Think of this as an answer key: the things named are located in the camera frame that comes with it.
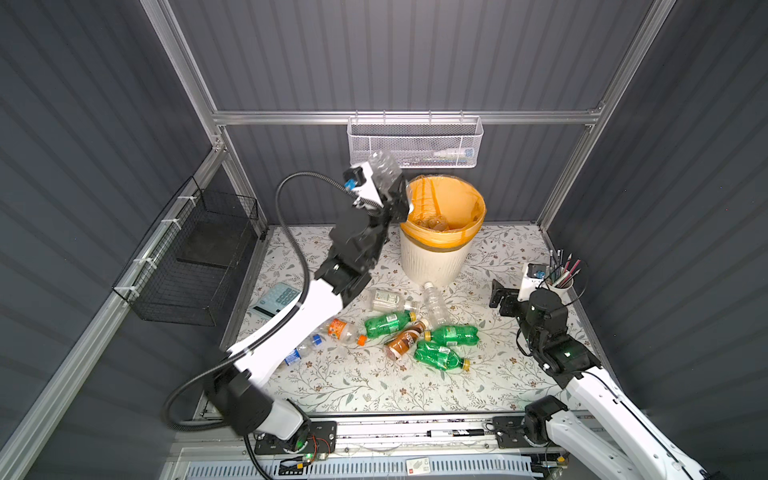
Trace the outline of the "crushed clear bottle white cap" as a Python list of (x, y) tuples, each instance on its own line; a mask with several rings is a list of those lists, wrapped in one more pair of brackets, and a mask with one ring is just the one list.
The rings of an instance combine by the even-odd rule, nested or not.
[(379, 190), (388, 191), (402, 175), (398, 161), (387, 151), (371, 153), (368, 163), (372, 169), (373, 182)]

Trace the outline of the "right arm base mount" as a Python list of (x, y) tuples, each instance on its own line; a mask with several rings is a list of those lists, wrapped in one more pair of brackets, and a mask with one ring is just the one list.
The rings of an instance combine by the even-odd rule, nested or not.
[(529, 414), (495, 416), (491, 426), (501, 449), (544, 448), (550, 442), (545, 422)]

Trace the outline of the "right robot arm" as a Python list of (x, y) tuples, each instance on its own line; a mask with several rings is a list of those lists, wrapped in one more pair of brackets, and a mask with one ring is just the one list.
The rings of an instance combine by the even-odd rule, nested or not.
[(547, 288), (524, 293), (493, 281), (489, 306), (518, 323), (524, 355), (574, 397), (608, 434), (603, 439), (558, 398), (525, 409), (522, 430), (533, 445), (553, 443), (601, 479), (722, 479), (677, 447), (624, 394), (602, 363), (567, 328), (560, 296)]

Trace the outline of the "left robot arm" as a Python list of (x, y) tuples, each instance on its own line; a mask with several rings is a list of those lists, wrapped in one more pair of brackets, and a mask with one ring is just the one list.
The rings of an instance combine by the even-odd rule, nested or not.
[[(264, 433), (291, 451), (306, 444), (311, 425), (307, 414), (289, 400), (272, 398), (262, 388), (303, 340), (340, 313), (370, 283), (370, 272), (388, 241), (390, 225), (405, 221), (411, 211), (408, 182), (401, 173), (386, 178), (352, 167), (345, 171), (342, 183), (323, 174), (315, 177), (352, 200), (330, 232), (328, 256), (316, 272), (310, 271), (287, 223), (280, 224), (302, 268), (300, 295), (257, 332), (232, 345), (220, 363), (174, 389), (160, 413), (167, 427), (181, 432), (229, 427), (243, 439)], [(175, 401), (198, 382), (204, 383), (205, 395), (220, 412), (221, 420), (197, 423), (172, 416)]]

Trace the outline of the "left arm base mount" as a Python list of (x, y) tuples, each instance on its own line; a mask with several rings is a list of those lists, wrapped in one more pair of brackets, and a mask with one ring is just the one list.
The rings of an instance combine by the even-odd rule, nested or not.
[(335, 451), (337, 429), (334, 421), (310, 421), (288, 440), (256, 433), (253, 449), (257, 455), (330, 454)]

